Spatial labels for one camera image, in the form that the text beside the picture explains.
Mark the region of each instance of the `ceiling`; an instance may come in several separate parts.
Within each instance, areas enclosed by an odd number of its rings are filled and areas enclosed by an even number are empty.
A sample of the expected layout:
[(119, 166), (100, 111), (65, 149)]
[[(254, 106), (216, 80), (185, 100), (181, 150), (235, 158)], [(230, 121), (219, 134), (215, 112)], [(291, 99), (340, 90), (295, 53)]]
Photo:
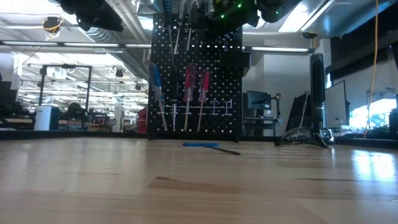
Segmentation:
[[(43, 21), (48, 16), (62, 18), (62, 26), (55, 38), (47, 41), (57, 42), (114, 42), (114, 43), (150, 43), (152, 14), (160, 12), (160, 0), (153, 5), (139, 4), (144, 0), (106, 0), (123, 20), (122, 32), (91, 29), (85, 32), (78, 28), (76, 17), (63, 12), (55, 4), (55, 0), (2, 0), (0, 8), (0, 40), (44, 41), (50, 36), (42, 28)], [(174, 11), (179, 0), (173, 0)], [(379, 0), (380, 11), (396, 0)], [(375, 0), (302, 0), (302, 2), (275, 23), (259, 21), (257, 27), (244, 26), (243, 42), (245, 45), (263, 45), (272, 43), (276, 46), (303, 47), (309, 42), (303, 39), (300, 29), (304, 25), (306, 31), (316, 32), (322, 37), (341, 36), (351, 32), (374, 16)], [(123, 49), (105, 50), (93, 48), (61, 48), (61, 47), (6, 47), (1, 46), (0, 52), (13, 52), (19, 62), (18, 74), (21, 76), (19, 98), (32, 107), (37, 104), (37, 87), (40, 79), (39, 70), (43, 64), (73, 63), (77, 65), (92, 65), (94, 67), (92, 88), (90, 89), (90, 107), (99, 110), (111, 110), (117, 100), (123, 100), (128, 113), (145, 106), (147, 101), (148, 71), (150, 50)], [(124, 71), (124, 76), (115, 83), (115, 68)], [(45, 82), (45, 102), (66, 108), (72, 101), (80, 101), (84, 105), (86, 71), (56, 71), (54, 76)], [(62, 82), (67, 77), (76, 82)]]

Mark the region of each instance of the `black pegboard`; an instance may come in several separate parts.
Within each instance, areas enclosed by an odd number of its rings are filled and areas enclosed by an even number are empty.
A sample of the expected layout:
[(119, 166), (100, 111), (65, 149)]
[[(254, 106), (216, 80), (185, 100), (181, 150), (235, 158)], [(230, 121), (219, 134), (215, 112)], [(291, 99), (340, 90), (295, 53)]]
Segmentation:
[[(151, 62), (157, 64), (162, 77), (162, 93), (164, 95), (164, 104), (172, 106), (170, 101), (170, 74), (169, 68), (172, 64), (170, 38), (167, 29), (163, 27), (163, 15), (154, 14), (154, 28), (152, 30), (152, 52)], [(174, 24), (177, 25), (177, 15), (174, 14)], [(172, 37), (173, 46), (177, 39), (177, 28), (173, 26)], [(177, 108), (176, 130), (173, 131), (173, 116), (171, 114), (171, 107), (165, 107), (165, 119), (167, 123), (167, 131), (165, 131), (160, 112), (159, 104), (154, 99), (154, 92), (152, 88), (149, 91), (148, 102), (148, 117), (147, 117), (147, 131), (149, 136), (168, 134), (168, 135), (183, 135), (194, 134), (202, 136), (232, 136), (238, 138), (242, 132), (242, 119), (241, 119), (241, 101), (242, 101), (242, 68), (234, 67), (220, 67), (220, 51), (235, 50), (240, 51), (241, 44), (241, 30), (230, 35), (226, 41), (222, 39), (208, 40), (201, 42), (199, 38), (199, 31), (193, 30), (190, 40), (190, 50), (187, 52), (188, 42), (188, 29), (180, 32), (178, 40), (178, 54), (174, 55), (175, 65), (180, 77), (179, 86), (180, 91), (178, 94), (177, 106), (185, 106), (186, 102), (183, 101), (185, 93), (185, 72), (188, 63), (195, 63), (197, 71), (196, 85), (193, 91), (193, 101), (190, 102), (190, 115), (188, 117), (187, 131), (183, 130), (185, 123), (185, 108)], [(213, 106), (211, 101), (218, 101), (216, 106), (226, 106), (225, 101), (232, 100), (232, 108), (228, 109), (230, 116), (225, 115), (225, 109), (216, 109), (218, 115), (210, 115), (213, 109), (204, 108), (201, 118), (201, 129), (197, 132), (199, 108), (191, 108), (191, 106), (200, 106), (198, 102), (199, 86), (200, 86), (200, 73), (207, 68), (210, 71), (210, 85), (208, 93), (206, 94), (207, 102), (203, 106)]]

